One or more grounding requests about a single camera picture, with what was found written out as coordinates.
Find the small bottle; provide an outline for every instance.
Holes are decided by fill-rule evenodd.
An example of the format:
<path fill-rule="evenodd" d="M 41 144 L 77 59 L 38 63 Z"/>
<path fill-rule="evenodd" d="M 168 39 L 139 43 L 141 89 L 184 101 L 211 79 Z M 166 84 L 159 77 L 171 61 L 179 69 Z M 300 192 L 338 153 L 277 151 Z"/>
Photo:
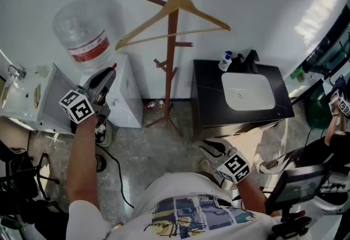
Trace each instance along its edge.
<path fill-rule="evenodd" d="M 164 113 L 164 111 L 165 111 L 165 104 L 164 104 L 164 101 L 163 101 L 163 100 L 159 100 L 159 102 L 158 102 L 158 107 L 159 107 L 160 111 L 161 111 L 162 113 Z"/>
<path fill-rule="evenodd" d="M 227 53 L 226 55 L 223 56 L 223 59 L 220 60 L 219 62 L 219 68 L 226 72 L 229 68 L 229 65 L 231 64 L 232 60 L 231 60 L 231 55 L 232 52 L 231 51 L 226 51 L 225 53 Z"/>
<path fill-rule="evenodd" d="M 146 104 L 146 109 L 147 110 L 152 110 L 157 104 L 157 101 L 151 101 L 149 103 Z"/>

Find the person's arm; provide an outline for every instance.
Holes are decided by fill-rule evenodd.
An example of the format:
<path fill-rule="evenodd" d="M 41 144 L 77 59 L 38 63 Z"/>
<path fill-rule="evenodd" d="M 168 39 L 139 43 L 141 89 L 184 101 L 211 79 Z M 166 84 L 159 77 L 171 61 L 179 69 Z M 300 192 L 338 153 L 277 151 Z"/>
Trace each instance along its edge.
<path fill-rule="evenodd" d="M 92 115 L 77 127 L 68 164 L 67 193 L 70 203 L 84 200 L 98 208 L 95 159 L 97 121 L 97 117 Z"/>
<path fill-rule="evenodd" d="M 337 130 L 338 116 L 341 114 L 341 111 L 340 111 L 340 109 L 339 109 L 337 103 L 334 104 L 333 109 L 334 109 L 334 115 L 333 115 L 332 120 L 331 120 L 331 122 L 330 122 L 330 125 L 329 125 L 329 127 L 328 127 L 328 129 L 327 129 L 327 134 L 326 134 L 326 136 L 324 137 L 324 143 L 325 143 L 327 146 L 329 146 L 329 144 L 330 144 L 330 138 L 332 138 L 332 136 L 335 134 L 335 131 Z"/>
<path fill-rule="evenodd" d="M 346 121 L 345 121 L 345 116 L 343 113 L 340 115 L 340 127 L 339 127 L 341 132 L 346 131 Z"/>
<path fill-rule="evenodd" d="M 245 209 L 266 214 L 266 196 L 254 184 L 250 177 L 241 180 L 237 184 L 237 189 L 240 193 Z"/>

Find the printed graphic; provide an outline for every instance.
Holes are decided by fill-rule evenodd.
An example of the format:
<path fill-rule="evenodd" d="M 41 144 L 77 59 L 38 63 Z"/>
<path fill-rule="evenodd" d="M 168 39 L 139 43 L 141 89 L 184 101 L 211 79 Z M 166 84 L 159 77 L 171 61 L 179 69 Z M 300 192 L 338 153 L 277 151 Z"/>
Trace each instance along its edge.
<path fill-rule="evenodd" d="M 238 174 L 235 175 L 237 182 L 241 181 L 249 173 L 250 173 L 250 170 L 249 170 L 249 166 L 247 165 L 243 169 L 241 169 Z"/>
<path fill-rule="evenodd" d="M 232 225 L 234 222 L 224 207 L 218 207 L 212 196 L 199 196 L 199 206 L 206 217 L 209 230 Z"/>
<path fill-rule="evenodd" d="M 256 219 L 255 215 L 250 211 L 246 211 L 246 210 L 234 208 L 234 207 L 227 207 L 227 210 L 231 212 L 231 214 L 235 218 L 235 221 L 238 224 L 247 223 L 249 221 Z"/>
<path fill-rule="evenodd" d="M 74 105 L 71 108 L 71 112 L 78 121 L 81 121 L 94 113 L 94 111 L 91 110 L 90 106 L 88 105 L 86 99 L 82 99 L 82 101 Z"/>
<path fill-rule="evenodd" d="M 247 165 L 246 162 L 241 159 L 237 154 L 231 157 L 228 161 L 225 162 L 225 166 L 228 170 L 231 171 L 233 175 L 244 165 Z"/>
<path fill-rule="evenodd" d="M 158 203 L 152 222 L 144 231 L 151 229 L 158 236 L 185 239 L 255 219 L 252 212 L 218 205 L 217 198 L 213 196 L 167 198 Z"/>
<path fill-rule="evenodd" d="M 71 91 L 61 100 L 61 103 L 62 103 L 63 105 L 68 106 L 68 105 L 71 104 L 78 96 L 79 96 L 78 93 L 76 93 L 75 91 L 71 90 Z"/>

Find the white wall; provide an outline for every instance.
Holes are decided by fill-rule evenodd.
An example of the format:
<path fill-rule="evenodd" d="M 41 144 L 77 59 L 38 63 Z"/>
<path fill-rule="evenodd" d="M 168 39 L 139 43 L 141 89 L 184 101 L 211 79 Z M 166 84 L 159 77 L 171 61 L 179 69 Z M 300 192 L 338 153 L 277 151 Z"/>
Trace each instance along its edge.
<path fill-rule="evenodd" d="M 0 49 L 25 66 L 55 62 L 74 82 L 79 73 L 52 31 L 52 20 L 61 7 L 73 0 L 0 0 Z M 145 0 L 114 0 L 117 37 L 133 30 L 161 7 Z M 231 32 L 191 34 L 178 40 L 193 48 L 178 48 L 175 65 L 180 69 L 173 83 L 173 96 L 188 98 L 192 60 L 218 60 L 225 50 L 255 49 L 261 63 L 278 66 L 287 76 L 310 54 L 336 20 L 347 0 L 192 0 L 196 7 L 231 26 Z M 211 27 L 193 15 L 180 12 L 179 31 Z M 166 33 L 167 20 L 138 38 Z M 119 50 L 128 53 L 144 98 L 165 95 L 165 74 L 153 59 L 166 58 L 166 39 Z"/>

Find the black and white marker cube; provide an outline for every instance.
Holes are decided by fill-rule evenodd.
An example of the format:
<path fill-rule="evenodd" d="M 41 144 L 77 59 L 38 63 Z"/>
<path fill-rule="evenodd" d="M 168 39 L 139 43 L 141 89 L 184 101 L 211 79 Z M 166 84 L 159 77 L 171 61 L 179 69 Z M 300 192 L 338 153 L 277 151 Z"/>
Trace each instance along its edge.
<path fill-rule="evenodd" d="M 89 103 L 88 98 L 85 95 L 77 93 L 74 90 L 70 90 L 60 101 L 63 111 L 65 111 L 67 117 L 74 121 L 76 124 L 81 123 L 83 120 L 93 115 L 94 109 Z"/>
<path fill-rule="evenodd" d="M 328 103 L 330 110 L 333 110 L 332 104 L 335 101 L 338 101 L 338 107 L 340 108 L 340 111 L 345 116 L 350 116 L 350 104 L 347 100 L 345 100 L 343 93 L 339 93 L 339 90 L 336 90 L 332 96 L 330 97 L 331 101 Z"/>
<path fill-rule="evenodd" d="M 239 151 L 217 168 L 221 177 L 238 184 L 251 172 L 245 156 Z"/>

